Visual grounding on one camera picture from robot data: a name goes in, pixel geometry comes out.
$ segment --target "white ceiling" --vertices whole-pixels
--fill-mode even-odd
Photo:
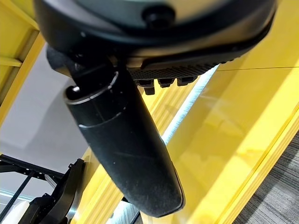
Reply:
[[[0,127],[0,151],[62,173],[82,157],[87,143],[62,98],[63,90],[70,84],[69,78],[50,69],[44,48]],[[0,193],[16,191],[24,178],[19,174],[0,174]],[[52,191],[41,180],[31,180],[29,184],[22,195],[36,197]]]

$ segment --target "gray carpet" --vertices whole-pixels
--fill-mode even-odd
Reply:
[[[299,224],[299,132],[234,224]]]

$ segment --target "textured black panel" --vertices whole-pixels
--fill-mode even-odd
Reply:
[[[210,70],[217,63],[213,64],[196,64],[187,67],[172,67],[159,70],[129,70],[134,80],[150,80],[157,78],[180,78],[199,76]]]

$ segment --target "bolt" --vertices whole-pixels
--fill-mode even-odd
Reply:
[[[162,30],[171,27],[175,21],[175,12],[168,6],[155,6],[147,8],[142,18],[148,28]]]

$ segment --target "black plastic cover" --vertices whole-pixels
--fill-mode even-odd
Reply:
[[[128,72],[89,96],[66,103],[93,152],[125,197],[161,217],[184,206],[184,193],[166,146]]]

